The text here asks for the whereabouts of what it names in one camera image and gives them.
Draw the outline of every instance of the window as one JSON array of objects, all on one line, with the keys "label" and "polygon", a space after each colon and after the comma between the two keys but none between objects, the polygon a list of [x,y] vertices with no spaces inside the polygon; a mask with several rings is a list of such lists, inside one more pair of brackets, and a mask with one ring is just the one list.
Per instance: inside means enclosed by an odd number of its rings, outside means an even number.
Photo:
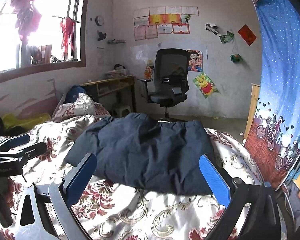
[{"label": "window", "polygon": [[[47,55],[51,55],[50,63],[81,61],[80,33],[83,0],[34,0],[32,5],[42,17],[38,29],[29,35],[27,44],[21,42],[18,29],[15,28],[17,14],[10,6],[10,0],[7,0],[0,12],[0,72],[35,67],[37,64],[45,63],[42,59]],[[68,58],[62,56],[61,49],[60,23],[65,17],[74,20],[73,48],[68,46]],[[51,53],[43,50],[45,45],[51,45]]]}]

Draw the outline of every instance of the concrete floor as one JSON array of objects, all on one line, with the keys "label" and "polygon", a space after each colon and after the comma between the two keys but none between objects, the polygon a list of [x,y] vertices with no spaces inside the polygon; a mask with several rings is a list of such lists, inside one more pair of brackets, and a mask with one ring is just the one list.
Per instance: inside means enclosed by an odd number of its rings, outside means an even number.
[{"label": "concrete floor", "polygon": [[[150,114],[150,117],[154,119],[160,119],[163,118],[164,115]],[[219,119],[215,120],[213,117],[208,116],[170,115],[169,117],[185,121],[200,120],[205,128],[212,128],[218,130],[219,132],[227,132],[240,143],[242,143],[243,140],[243,135],[240,135],[240,133],[244,133],[247,124],[247,119],[238,118],[220,117]]]}]

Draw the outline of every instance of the bedsheet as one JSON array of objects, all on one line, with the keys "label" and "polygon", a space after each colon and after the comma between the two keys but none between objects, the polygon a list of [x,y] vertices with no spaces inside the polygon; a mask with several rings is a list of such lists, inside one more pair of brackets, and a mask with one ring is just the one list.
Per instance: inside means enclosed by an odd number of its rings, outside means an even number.
[{"label": "bedsheet", "polygon": [[[87,108],[76,111],[76,107],[58,122],[39,124],[28,132],[30,143],[45,141],[48,151],[30,160],[24,166],[26,180],[37,185],[47,184],[57,176],[66,175],[72,166],[64,163],[64,157],[76,138],[91,124],[99,120],[98,109],[92,114],[79,115]],[[246,183],[260,184],[260,172],[249,152],[231,135],[207,129],[211,136],[218,165],[224,167],[232,177],[240,177]],[[10,192],[13,195],[12,211],[16,212],[22,195],[24,180],[21,176],[11,177]],[[47,204],[51,220],[60,239],[67,239],[56,219],[52,205]],[[83,192],[79,203],[72,210],[80,223],[96,240],[152,240],[152,239],[204,239],[218,221],[225,207],[214,195],[176,196],[140,190],[119,185],[93,176]],[[240,232],[249,204],[246,204],[236,227],[229,237],[236,239]],[[286,239],[285,224],[281,216],[282,240]],[[7,240],[14,240],[15,224],[0,230]]]}]

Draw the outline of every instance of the office chair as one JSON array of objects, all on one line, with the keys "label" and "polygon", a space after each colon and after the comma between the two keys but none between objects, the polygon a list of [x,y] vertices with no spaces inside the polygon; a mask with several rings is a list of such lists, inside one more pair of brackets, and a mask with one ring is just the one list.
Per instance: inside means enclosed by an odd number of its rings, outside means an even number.
[{"label": "office chair", "polygon": [[148,92],[147,83],[150,79],[138,79],[143,82],[144,95],[148,103],[165,107],[164,118],[161,121],[175,122],[169,118],[168,107],[175,106],[187,99],[188,65],[190,53],[183,49],[160,49],[154,64],[154,92]]}]

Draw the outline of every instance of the winnie the pooh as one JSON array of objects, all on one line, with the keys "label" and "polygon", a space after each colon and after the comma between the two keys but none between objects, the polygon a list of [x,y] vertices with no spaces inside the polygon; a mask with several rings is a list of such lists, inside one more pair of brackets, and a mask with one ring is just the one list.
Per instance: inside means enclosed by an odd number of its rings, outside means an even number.
[{"label": "winnie the pooh", "polygon": [[213,92],[213,88],[210,82],[206,81],[204,76],[198,76],[196,77],[200,90],[202,91],[203,94],[205,95],[210,95]]}]

